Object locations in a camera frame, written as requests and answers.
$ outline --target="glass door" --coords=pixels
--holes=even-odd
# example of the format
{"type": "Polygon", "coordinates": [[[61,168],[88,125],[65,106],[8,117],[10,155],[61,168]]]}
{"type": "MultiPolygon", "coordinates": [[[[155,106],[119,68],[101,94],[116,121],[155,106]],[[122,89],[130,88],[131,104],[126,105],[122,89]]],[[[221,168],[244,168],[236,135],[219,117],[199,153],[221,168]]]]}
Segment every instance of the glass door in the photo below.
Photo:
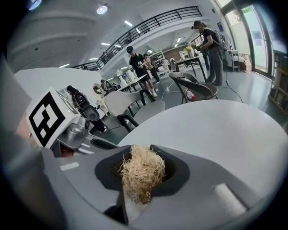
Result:
{"type": "Polygon", "coordinates": [[[252,38],[255,72],[268,76],[267,42],[258,15],[252,5],[242,8],[241,10],[252,38]]]}

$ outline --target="man in black shirt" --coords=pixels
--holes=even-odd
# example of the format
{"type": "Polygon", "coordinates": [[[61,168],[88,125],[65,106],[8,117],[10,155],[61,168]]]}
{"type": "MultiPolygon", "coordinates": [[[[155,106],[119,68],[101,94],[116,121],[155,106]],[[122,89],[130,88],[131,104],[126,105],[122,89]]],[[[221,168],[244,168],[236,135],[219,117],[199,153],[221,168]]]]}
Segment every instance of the man in black shirt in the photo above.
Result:
{"type": "Polygon", "coordinates": [[[150,77],[149,77],[149,74],[147,72],[147,65],[146,65],[145,58],[143,57],[142,54],[135,53],[132,46],[128,46],[126,50],[131,55],[129,65],[131,65],[133,67],[133,70],[135,70],[137,77],[142,77],[142,76],[146,75],[144,78],[142,78],[140,80],[140,82],[150,92],[150,90],[147,86],[147,82],[148,82],[148,84],[151,88],[151,91],[152,91],[150,93],[152,93],[152,95],[154,97],[157,97],[157,94],[155,93],[153,84],[152,84],[150,77]]]}
{"type": "Polygon", "coordinates": [[[200,21],[195,21],[192,29],[198,29],[199,33],[204,36],[205,44],[201,50],[209,50],[209,59],[210,59],[210,76],[207,79],[207,82],[213,82],[214,77],[216,76],[213,85],[222,85],[223,84],[223,50],[219,45],[219,41],[215,32],[209,29],[204,23],[200,21]]]}

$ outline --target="gray floor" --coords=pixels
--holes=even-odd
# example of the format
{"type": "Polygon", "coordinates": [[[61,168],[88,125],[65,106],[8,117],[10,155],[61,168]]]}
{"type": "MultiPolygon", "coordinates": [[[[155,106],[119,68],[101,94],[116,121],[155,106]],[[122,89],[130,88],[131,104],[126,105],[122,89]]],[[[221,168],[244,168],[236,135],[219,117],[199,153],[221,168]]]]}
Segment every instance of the gray floor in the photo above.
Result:
{"type": "MultiPolygon", "coordinates": [[[[196,69],[195,71],[197,80],[200,83],[204,82],[204,78],[200,69],[196,69]]],[[[191,70],[186,72],[194,75],[193,71],[191,70]]],[[[276,120],[276,122],[278,122],[288,133],[288,116],[284,115],[278,109],[278,107],[270,99],[268,99],[271,84],[269,79],[254,72],[225,72],[223,80],[224,83],[222,86],[218,86],[218,98],[238,102],[241,101],[240,98],[225,84],[226,77],[228,78],[230,87],[241,96],[245,104],[254,106],[259,110],[267,113],[274,120],[276,120]]],[[[157,100],[161,99],[163,91],[165,91],[172,82],[173,81],[171,78],[164,77],[159,84],[154,85],[155,88],[159,90],[157,92],[157,100]]],[[[165,92],[162,100],[166,103],[166,109],[169,109],[174,106],[178,106],[181,103],[181,98],[182,96],[178,87],[175,83],[173,83],[171,87],[165,92]]],[[[132,106],[133,112],[136,112],[138,109],[139,108],[137,105],[132,106]]],[[[115,144],[118,144],[128,134],[124,127],[119,127],[119,123],[112,116],[105,118],[103,121],[107,125],[107,132],[99,133],[97,130],[93,130],[92,134],[105,138],[106,140],[109,140],[115,144]]]]}

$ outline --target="black railing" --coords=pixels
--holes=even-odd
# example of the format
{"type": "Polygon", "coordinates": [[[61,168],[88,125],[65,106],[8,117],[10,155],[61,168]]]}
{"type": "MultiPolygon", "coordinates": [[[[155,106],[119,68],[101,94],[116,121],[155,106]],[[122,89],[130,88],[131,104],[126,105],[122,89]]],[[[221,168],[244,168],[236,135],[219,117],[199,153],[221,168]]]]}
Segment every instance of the black railing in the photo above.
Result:
{"type": "Polygon", "coordinates": [[[201,17],[198,6],[189,6],[170,10],[165,13],[159,14],[153,18],[150,18],[137,26],[130,29],[127,33],[118,38],[105,52],[99,57],[96,62],[89,62],[74,66],[72,68],[84,69],[84,70],[100,70],[108,61],[111,60],[121,49],[126,47],[129,43],[135,39],[141,37],[147,32],[154,30],[160,26],[164,26],[171,22],[176,22],[182,19],[201,17]]]}

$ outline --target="ceiling light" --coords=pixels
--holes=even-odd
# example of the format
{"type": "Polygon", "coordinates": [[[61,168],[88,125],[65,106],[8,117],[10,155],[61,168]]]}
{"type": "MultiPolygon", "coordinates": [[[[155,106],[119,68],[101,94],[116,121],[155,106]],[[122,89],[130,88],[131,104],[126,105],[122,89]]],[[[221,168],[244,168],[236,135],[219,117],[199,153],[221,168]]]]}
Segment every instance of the ceiling light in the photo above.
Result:
{"type": "Polygon", "coordinates": [[[103,5],[103,6],[100,6],[98,9],[97,9],[97,14],[104,14],[106,13],[107,11],[107,6],[103,5]]]}
{"type": "Polygon", "coordinates": [[[66,64],[64,66],[60,66],[59,68],[63,68],[63,67],[66,67],[66,66],[69,66],[70,64],[66,64]]]}
{"type": "Polygon", "coordinates": [[[28,8],[29,10],[34,10],[36,9],[42,2],[42,0],[30,0],[31,3],[29,3],[30,7],[28,8]]]}
{"type": "Polygon", "coordinates": [[[124,21],[124,23],[126,23],[127,25],[129,25],[129,26],[133,26],[130,22],[128,22],[128,21],[124,21]]]}

